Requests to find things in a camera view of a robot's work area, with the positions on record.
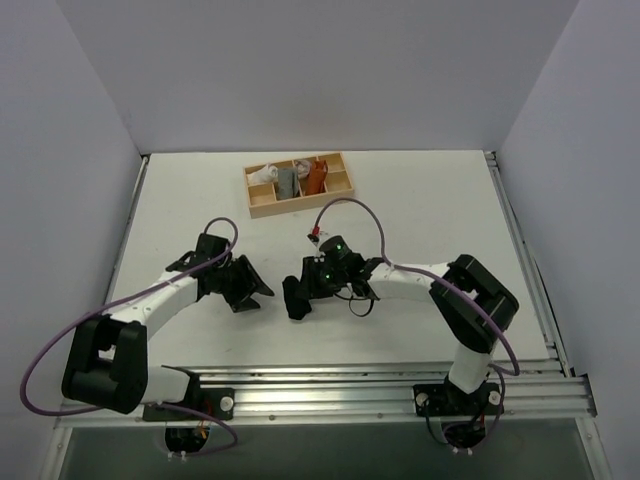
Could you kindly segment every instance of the white wall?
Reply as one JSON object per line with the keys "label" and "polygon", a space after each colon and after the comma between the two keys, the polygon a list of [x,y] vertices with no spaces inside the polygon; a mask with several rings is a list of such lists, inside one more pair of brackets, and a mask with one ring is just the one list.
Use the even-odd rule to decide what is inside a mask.
{"label": "white wall", "polygon": [[501,151],[615,478],[638,478],[640,2],[581,0]]}
{"label": "white wall", "polygon": [[143,152],[496,149],[577,0],[58,0]]}
{"label": "white wall", "polygon": [[[0,4],[0,85],[0,477],[34,479],[53,421],[22,408],[20,377],[102,299],[140,157],[53,0]],[[41,406],[65,353],[35,376]]]}

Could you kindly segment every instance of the wooden tray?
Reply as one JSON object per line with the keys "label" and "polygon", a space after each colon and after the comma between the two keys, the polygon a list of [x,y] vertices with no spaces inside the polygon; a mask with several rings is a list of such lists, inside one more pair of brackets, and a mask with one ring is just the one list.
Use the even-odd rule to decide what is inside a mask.
{"label": "wooden tray", "polygon": [[[278,215],[280,213],[296,212],[298,210],[306,210],[308,208],[322,207],[329,200],[338,197],[353,196],[353,183],[351,177],[342,158],[340,152],[328,153],[317,157],[306,157],[305,160],[313,161],[315,159],[325,160],[327,162],[327,178],[324,181],[322,193],[315,195],[304,195],[307,186],[307,179],[300,179],[300,196],[289,198],[286,200],[277,200],[276,192],[278,191],[278,182],[265,183],[261,185],[249,185],[247,175],[249,173],[260,170],[265,164],[254,165],[244,168],[244,184],[247,189],[247,201],[249,204],[249,214],[251,218],[267,217],[269,215]],[[273,162],[278,168],[294,167],[295,160],[285,160],[282,162]]]}

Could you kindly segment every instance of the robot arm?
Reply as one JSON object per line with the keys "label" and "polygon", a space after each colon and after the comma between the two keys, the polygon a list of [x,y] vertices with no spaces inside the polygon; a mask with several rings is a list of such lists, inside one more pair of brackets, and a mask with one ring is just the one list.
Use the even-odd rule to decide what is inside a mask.
{"label": "robot arm", "polygon": [[120,413],[130,413],[141,403],[197,407],[197,376],[148,367],[147,343],[178,312],[210,293],[222,294],[233,312],[260,308],[251,298],[254,293],[274,295],[244,255],[233,259],[229,254],[174,281],[180,272],[223,254],[228,245],[226,238],[201,234],[195,251],[169,265],[153,284],[164,288],[79,325],[63,376],[63,395]]}
{"label": "robot arm", "polygon": [[[365,260],[352,252],[339,235],[322,232],[309,238],[317,247],[316,255],[303,259],[299,284],[292,277],[284,282],[285,301],[288,299],[287,308],[292,318],[301,319],[300,315],[292,315],[311,311],[310,307],[300,308],[304,302],[328,298],[345,287],[372,302],[385,298],[433,302],[459,342],[447,381],[464,395],[471,395],[482,386],[497,336],[460,297],[420,273],[398,270],[377,257]],[[449,264],[407,267],[431,271],[473,295],[475,302],[503,332],[519,308],[511,292],[471,255],[460,255]]]}

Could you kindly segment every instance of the screw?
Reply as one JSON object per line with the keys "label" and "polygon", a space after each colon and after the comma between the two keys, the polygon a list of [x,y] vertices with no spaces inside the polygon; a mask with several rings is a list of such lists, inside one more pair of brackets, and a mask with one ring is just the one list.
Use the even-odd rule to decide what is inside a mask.
{"label": "screw", "polygon": [[489,394],[489,403],[491,405],[500,405],[500,394],[495,390]]}
{"label": "screw", "polygon": [[424,407],[427,404],[428,400],[429,400],[429,395],[427,395],[424,392],[416,395],[416,405],[418,405],[419,407]]}
{"label": "screw", "polygon": [[230,412],[233,408],[233,398],[231,397],[222,397],[220,399],[220,410],[223,412]]}

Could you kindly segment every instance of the black cable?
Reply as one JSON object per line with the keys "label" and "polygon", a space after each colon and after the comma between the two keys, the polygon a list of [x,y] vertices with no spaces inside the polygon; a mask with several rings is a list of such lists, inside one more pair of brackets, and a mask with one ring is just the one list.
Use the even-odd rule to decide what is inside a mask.
{"label": "black cable", "polygon": [[[366,297],[355,297],[353,295],[351,295],[350,298],[347,297],[343,297],[342,295],[340,295],[339,293],[334,293],[333,294],[334,297],[339,298],[340,300],[345,300],[347,302],[349,302],[349,310],[351,310],[351,313],[353,313],[356,317],[366,317],[367,315],[369,315],[372,311],[373,311],[373,304],[375,303],[375,300],[372,298],[366,298]],[[369,300],[369,308],[367,309],[367,311],[365,313],[356,313],[353,310],[353,307],[351,306],[351,302],[362,302],[364,300]]]}
{"label": "black cable", "polygon": [[353,302],[354,300],[366,300],[366,299],[357,299],[357,298],[349,299],[349,310],[351,310],[351,313],[353,313],[356,317],[364,318],[364,317],[366,317],[367,315],[369,315],[373,311],[373,304],[375,303],[375,300],[373,298],[370,299],[369,308],[367,309],[367,311],[365,313],[356,313],[356,312],[353,311],[353,307],[351,306],[351,302]]}

